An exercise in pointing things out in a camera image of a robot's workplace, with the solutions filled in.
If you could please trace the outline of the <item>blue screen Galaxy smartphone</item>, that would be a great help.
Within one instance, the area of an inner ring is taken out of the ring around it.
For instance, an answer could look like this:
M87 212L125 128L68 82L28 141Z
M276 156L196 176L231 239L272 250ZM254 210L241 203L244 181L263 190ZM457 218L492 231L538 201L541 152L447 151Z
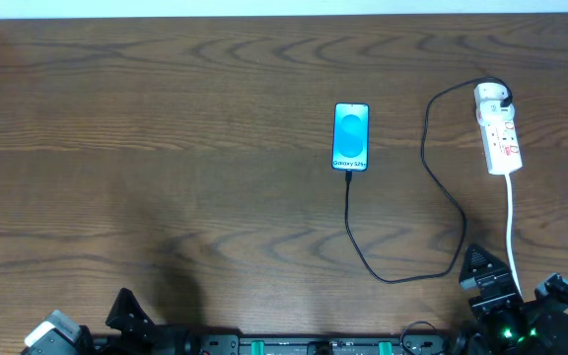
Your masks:
M370 108L363 103L334 106L331 166L338 171L365 172L369 162Z

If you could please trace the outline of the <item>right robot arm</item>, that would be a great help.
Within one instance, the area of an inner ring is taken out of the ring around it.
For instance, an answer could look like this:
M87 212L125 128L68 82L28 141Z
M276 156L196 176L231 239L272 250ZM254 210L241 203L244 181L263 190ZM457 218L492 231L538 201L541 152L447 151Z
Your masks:
M568 355L568 281L554 273L526 301L510 267L477 244L467 247L459 278L475 321L459 331L452 352L464 355Z

